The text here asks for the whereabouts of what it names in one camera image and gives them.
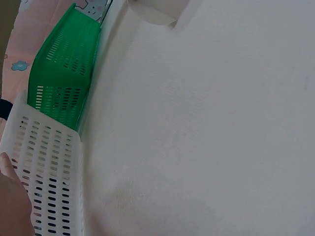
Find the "hand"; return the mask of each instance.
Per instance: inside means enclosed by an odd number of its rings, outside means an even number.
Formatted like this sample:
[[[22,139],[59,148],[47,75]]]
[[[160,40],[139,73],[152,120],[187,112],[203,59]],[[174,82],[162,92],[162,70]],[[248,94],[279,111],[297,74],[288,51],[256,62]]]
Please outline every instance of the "hand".
[[[7,154],[0,155],[0,236],[34,236],[32,204]]]

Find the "white object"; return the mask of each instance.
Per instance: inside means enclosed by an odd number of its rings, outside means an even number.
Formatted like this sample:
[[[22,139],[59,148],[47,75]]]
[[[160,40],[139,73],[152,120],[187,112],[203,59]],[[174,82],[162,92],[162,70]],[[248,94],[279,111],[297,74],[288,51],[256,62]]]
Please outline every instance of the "white object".
[[[36,236],[83,234],[79,135],[26,104],[19,94],[0,143],[33,205]]]
[[[22,0],[20,8],[19,8],[19,12],[23,12],[23,11],[29,9],[29,7],[31,6],[32,2],[33,2],[33,0]]]
[[[177,21],[189,0],[128,0],[130,8],[142,20],[155,25]]]

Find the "black strap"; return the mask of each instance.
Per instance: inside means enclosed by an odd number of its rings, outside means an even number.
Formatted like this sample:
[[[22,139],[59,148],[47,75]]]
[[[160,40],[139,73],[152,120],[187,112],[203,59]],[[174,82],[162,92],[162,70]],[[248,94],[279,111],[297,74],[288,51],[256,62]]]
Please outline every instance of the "black strap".
[[[13,104],[7,100],[0,99],[0,118],[8,120]]]

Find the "blue flower print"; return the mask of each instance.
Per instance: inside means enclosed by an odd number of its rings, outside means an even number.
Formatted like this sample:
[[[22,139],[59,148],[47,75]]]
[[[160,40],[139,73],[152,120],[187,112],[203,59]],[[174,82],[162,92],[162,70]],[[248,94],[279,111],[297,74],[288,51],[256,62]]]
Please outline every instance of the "blue flower print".
[[[20,71],[24,71],[28,68],[30,64],[27,64],[26,61],[18,61],[16,63],[12,64],[11,69],[12,70],[20,70]]]

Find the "finger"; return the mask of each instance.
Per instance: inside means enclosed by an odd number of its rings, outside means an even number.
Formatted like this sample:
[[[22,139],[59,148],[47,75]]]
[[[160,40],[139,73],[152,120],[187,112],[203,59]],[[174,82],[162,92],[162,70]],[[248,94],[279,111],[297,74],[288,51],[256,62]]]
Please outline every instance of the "finger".
[[[10,158],[6,153],[0,154],[0,172],[9,178],[19,180],[11,164]]]

